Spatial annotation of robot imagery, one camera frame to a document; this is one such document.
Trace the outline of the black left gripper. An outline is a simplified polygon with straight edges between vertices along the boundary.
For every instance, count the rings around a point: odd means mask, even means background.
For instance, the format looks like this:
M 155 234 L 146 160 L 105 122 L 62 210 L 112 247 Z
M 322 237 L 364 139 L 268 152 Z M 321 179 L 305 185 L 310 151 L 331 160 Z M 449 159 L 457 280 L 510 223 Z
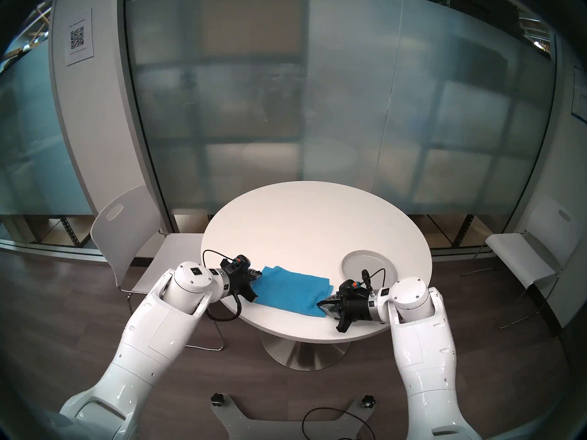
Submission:
M 227 296 L 242 296 L 246 301 L 252 303 L 258 295 L 253 290 L 254 284 L 258 283 L 262 272 L 254 269 L 247 271 L 228 272 L 228 293 Z

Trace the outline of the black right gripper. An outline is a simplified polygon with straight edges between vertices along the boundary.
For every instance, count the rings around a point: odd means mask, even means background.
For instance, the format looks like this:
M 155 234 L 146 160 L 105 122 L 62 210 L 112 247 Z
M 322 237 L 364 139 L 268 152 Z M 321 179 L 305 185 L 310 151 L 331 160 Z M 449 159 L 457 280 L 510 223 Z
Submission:
M 331 296 L 318 302 L 318 307 L 333 319 L 339 319 L 336 330 L 346 333 L 353 322 L 370 321 L 369 302 L 366 299 L 340 299 Z

